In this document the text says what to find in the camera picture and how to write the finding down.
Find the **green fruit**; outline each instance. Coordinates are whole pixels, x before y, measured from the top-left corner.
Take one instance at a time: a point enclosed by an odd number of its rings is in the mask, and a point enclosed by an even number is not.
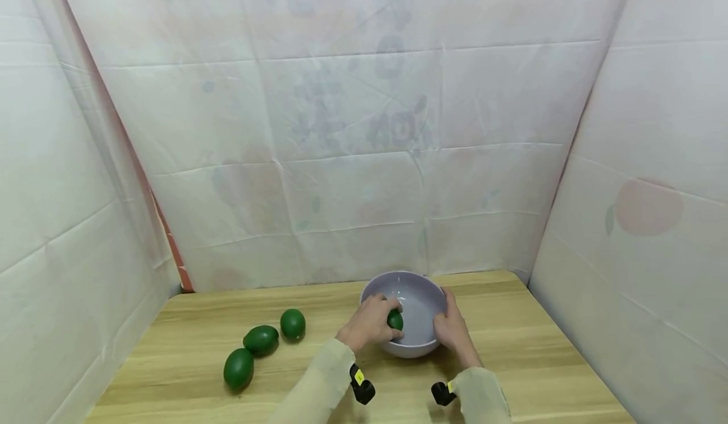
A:
[[[243,346],[253,356],[267,356],[278,348],[278,331],[271,325],[257,325],[243,338]]]
[[[253,355],[245,348],[235,349],[223,369],[223,379],[231,391],[240,391],[253,379]]]
[[[289,342],[298,342],[306,335],[306,319],[299,309],[288,309],[281,315],[281,332]]]
[[[399,310],[389,310],[389,314],[387,315],[387,325],[390,328],[399,329],[399,331],[401,331],[402,328],[405,327],[405,322],[402,319],[402,314],[399,313]]]

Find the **table surface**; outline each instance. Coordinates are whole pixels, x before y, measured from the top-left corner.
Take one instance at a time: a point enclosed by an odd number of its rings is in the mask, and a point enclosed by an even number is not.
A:
[[[521,281],[507,271],[435,277],[450,286],[486,367],[497,373],[515,423],[634,423]],[[88,416],[87,424],[265,423],[323,342],[348,321],[363,282],[183,294],[168,301]],[[306,315],[306,338],[255,361],[240,395],[225,389],[228,354],[283,310]],[[435,404],[430,386],[457,374],[440,347],[403,360],[378,347],[356,363],[377,387],[369,405],[349,390],[329,423],[463,423],[459,402]]]

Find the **curtain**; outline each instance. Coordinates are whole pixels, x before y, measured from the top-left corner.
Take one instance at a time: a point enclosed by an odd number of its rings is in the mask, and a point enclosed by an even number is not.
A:
[[[622,0],[68,0],[197,291],[528,280]]]
[[[728,0],[628,0],[531,290],[639,423],[728,416]]]
[[[83,419],[171,294],[128,146],[60,0],[0,0],[0,409]]]

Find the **beige sleeve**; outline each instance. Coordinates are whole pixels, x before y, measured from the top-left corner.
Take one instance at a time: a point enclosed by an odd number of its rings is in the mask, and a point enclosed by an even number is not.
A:
[[[349,387],[349,368],[355,361],[354,352],[337,339],[323,344],[269,424],[326,424]]]
[[[511,424],[511,409],[496,375],[483,367],[470,367],[452,381],[460,398],[466,424]]]

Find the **gray bowl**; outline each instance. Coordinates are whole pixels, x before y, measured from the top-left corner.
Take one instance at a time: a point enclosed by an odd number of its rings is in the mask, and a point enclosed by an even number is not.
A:
[[[380,346],[384,351],[398,358],[419,358],[440,346],[432,319],[445,312],[447,301],[435,282],[415,272],[384,272],[366,284],[360,303],[377,293],[397,298],[403,310],[405,336],[397,341],[383,342]]]

